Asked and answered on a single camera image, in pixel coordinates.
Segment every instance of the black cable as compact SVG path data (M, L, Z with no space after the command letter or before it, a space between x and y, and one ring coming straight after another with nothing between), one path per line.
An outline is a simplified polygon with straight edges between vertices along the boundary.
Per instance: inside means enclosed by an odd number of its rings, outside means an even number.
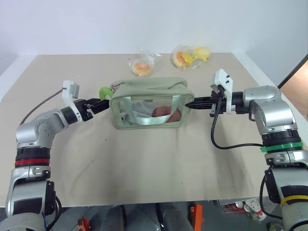
M46 103L48 100L50 100L51 98L55 97L57 94L61 93L63 89L57 91L56 93L54 93L53 95L51 95L50 97L48 97L47 99L45 99L44 101L42 101L41 103L39 103L35 108L33 108L21 121L20 125L22 125L26 119L35 111L37 110L39 107L41 107L44 103Z
M274 215L274 214L271 214L271 213L268 213L264 209L264 206L263 206L263 188L264 188L264 183L265 183L265 176L263 177L263 180L261 182L261 187L260 187L260 207L261 207L261 210L262 210L262 212L264 214L266 214L269 217L277 218L277 219L281 219L282 220L282 217Z
M213 120L213 124L212 124L212 128L211 128L211 140L212 143L215 147L219 148L219 149L231 149L231 148L238 148L238 147L244 147L244 146L258 146L258 147L263 147L262 144L258 144L258 143L242 143L242 144L237 144L237 145L232 145L232 146L228 146L228 147L220 147L218 144L216 144L215 140L214 140L214 131L215 131L215 125L218 119L218 115L219 115L219 111L220 111L220 107L222 104L222 98L220 97L218 100L218 106L217 109L215 111L215 116L214 116L214 120Z
M60 218L61 214L62 214L62 205L61 205L59 198L56 196L55 217L54 217L54 220L52 221L52 223L50 223L49 226L47 226L46 231L49 231L55 225L57 220Z

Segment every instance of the table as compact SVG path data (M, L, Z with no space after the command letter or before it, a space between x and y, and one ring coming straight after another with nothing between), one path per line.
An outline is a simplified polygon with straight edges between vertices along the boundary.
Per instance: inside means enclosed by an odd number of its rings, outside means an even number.
M101 86L135 78L127 67L131 54L39 55L0 103L0 206L5 206L16 155L15 131L39 102L58 91L64 80L80 85L79 97L98 98ZM195 97L209 96L212 75L223 68L233 91L258 84L231 53L214 53L194 70L181 71L170 54L151 77L183 77ZM60 96L41 106L65 107ZM258 196L267 165L258 147L219 150L210 140L209 111L192 110L180 128L117 130L109 110L72 124L56 135L51 149L51 180L63 206L197 201ZM215 130L222 146L261 143L248 115L220 115Z

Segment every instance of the yellow ring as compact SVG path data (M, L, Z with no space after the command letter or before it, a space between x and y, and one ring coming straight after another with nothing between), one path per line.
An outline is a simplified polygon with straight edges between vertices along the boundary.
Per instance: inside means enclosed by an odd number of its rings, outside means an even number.
M280 202L281 208L284 205L284 203L286 203L287 201L291 201L291 200L308 200L308 196L305 196L305 195L287 196Z

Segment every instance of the light green pouch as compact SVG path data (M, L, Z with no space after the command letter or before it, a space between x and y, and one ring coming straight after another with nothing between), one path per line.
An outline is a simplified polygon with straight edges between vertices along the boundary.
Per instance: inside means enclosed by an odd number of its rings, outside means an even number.
M194 100L183 78L164 77L123 80L109 101L118 129L177 128L184 124Z

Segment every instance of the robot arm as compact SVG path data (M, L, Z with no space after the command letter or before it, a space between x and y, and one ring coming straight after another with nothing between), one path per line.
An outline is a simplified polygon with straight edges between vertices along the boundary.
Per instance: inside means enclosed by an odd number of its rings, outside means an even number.
M261 151L269 165L264 182L270 200L281 204L285 230L305 225L304 229L308 229L308 152L303 150L291 108L276 87L262 86L230 94L232 83L221 69L213 76L211 97L196 98L186 106L210 109L211 117L230 109L249 114L249 120L257 124L263 141Z
M57 209L54 183L51 176L50 149L54 136L75 122L93 118L109 108L109 101L77 100L78 85L64 82L63 98L68 105L40 114L17 130L15 168L6 200L7 219L0 231L45 231L44 216Z

